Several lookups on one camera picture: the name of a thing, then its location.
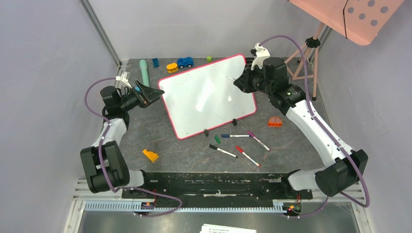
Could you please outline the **pink framed whiteboard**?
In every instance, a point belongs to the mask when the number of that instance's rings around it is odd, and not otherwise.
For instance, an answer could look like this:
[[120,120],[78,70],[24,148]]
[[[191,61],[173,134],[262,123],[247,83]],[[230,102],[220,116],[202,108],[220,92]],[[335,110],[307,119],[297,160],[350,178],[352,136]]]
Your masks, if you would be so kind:
[[244,55],[236,54],[158,81],[178,139],[202,134],[257,111],[254,94],[241,92],[226,78],[239,78],[245,65]]

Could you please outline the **green marker cap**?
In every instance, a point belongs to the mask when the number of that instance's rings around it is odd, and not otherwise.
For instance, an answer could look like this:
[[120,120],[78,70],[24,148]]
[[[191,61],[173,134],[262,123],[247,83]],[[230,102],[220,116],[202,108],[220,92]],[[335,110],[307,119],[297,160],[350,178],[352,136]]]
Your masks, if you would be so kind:
[[221,143],[221,140],[219,139],[219,137],[216,135],[215,137],[215,140],[216,140],[216,142],[218,143],[218,144],[220,144]]

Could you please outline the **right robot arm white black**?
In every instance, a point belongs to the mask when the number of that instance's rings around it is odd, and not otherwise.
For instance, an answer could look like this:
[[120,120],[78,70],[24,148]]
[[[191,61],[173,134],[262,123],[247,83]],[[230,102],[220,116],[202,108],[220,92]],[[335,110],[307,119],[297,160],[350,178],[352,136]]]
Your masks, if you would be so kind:
[[296,170],[283,179],[280,186],[283,196],[293,198],[301,190],[319,189],[333,197],[356,183],[366,187],[363,173],[368,155],[364,150],[353,150],[332,131],[306,99],[304,90],[289,82],[282,58],[266,58],[261,67],[247,58],[244,71],[234,85],[244,93],[266,94],[271,105],[301,130],[321,157],[322,168]]

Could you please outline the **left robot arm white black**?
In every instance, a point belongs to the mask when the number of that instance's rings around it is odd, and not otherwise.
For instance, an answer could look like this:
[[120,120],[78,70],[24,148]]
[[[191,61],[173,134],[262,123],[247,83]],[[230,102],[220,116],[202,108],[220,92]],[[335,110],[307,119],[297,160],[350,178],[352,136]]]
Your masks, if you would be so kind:
[[119,148],[122,137],[129,128],[129,111],[135,107],[146,108],[164,94],[163,90],[147,87],[136,81],[134,87],[121,89],[113,85],[100,91],[104,102],[102,112],[87,106],[94,115],[103,119],[102,131],[94,144],[80,151],[83,170],[92,193],[117,192],[131,182],[130,170]]

